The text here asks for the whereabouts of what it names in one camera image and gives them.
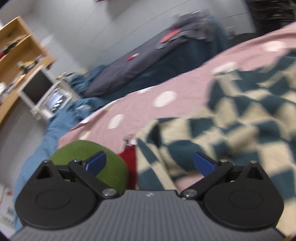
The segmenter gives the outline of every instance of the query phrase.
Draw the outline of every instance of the pink polka dot sheet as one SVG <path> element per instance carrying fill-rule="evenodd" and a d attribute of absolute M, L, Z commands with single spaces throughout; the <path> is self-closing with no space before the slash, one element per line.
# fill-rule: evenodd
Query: pink polka dot sheet
<path fill-rule="evenodd" d="M 120 153 L 125 148 L 124 139 L 132 138 L 151 120 L 191 117 L 205 106 L 215 73 L 237 68 L 248 71 L 269 65 L 295 45 L 296 23 L 236 45 L 195 70 L 111 102 L 65 134 L 59 148 L 84 139 Z"/>

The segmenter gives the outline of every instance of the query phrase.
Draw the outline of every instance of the wooden bookshelf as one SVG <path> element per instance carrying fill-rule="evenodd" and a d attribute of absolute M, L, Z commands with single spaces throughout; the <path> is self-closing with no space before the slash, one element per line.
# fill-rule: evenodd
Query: wooden bookshelf
<path fill-rule="evenodd" d="M 16 88 L 2 100 L 2 104 L 0 105 L 0 129 L 2 121 L 19 99 L 18 89 L 22 83 L 24 83 L 39 66 L 43 65 L 49 68 L 54 63 L 53 57 L 32 35 L 32 32 L 21 17 L 17 17 L 0 29 L 0 49 L 8 45 L 8 43 L 15 42 L 20 38 L 21 40 L 18 44 L 11 49 L 7 55 L 0 59 L 0 83 L 4 82 L 6 86 L 11 84 L 14 78 L 21 73 L 21 69 L 18 67 L 20 61 L 24 63 L 34 61 L 41 54 L 44 55 L 44 58 L 30 70 L 18 83 Z"/>

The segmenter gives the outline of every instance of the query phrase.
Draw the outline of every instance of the green pillow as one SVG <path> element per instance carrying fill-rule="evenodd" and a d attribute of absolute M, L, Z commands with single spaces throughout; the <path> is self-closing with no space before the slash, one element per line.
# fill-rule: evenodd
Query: green pillow
<path fill-rule="evenodd" d="M 124 160 L 108 148 L 91 141 L 74 141 L 57 150 L 50 160 L 55 165 L 67 165 L 73 160 L 86 160 L 99 151 L 107 156 L 105 168 L 96 176 L 110 187 L 122 193 L 127 187 L 128 168 Z"/>

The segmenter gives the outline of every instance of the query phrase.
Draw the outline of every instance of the checkered blanket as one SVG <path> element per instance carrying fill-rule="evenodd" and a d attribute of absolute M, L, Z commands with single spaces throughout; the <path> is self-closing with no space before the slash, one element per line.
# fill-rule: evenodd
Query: checkered blanket
<path fill-rule="evenodd" d="M 285 202 L 278 228 L 295 233 L 296 49 L 272 66 L 220 73 L 193 118 L 154 120 L 136 138 L 144 190 L 176 189 L 174 178 L 195 169 L 197 151 L 234 165 L 256 160 Z"/>

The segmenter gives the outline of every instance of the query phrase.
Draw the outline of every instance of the screw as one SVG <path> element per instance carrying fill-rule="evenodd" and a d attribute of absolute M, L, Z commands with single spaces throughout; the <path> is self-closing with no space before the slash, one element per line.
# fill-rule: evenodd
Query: screw
<path fill-rule="evenodd" d="M 117 194 L 117 191 L 113 188 L 107 188 L 107 189 L 103 190 L 102 193 L 106 197 L 112 197 Z"/>
<path fill-rule="evenodd" d="M 185 197 L 195 197 L 197 195 L 197 191 L 194 189 L 187 189 L 183 192 L 183 196 Z"/>

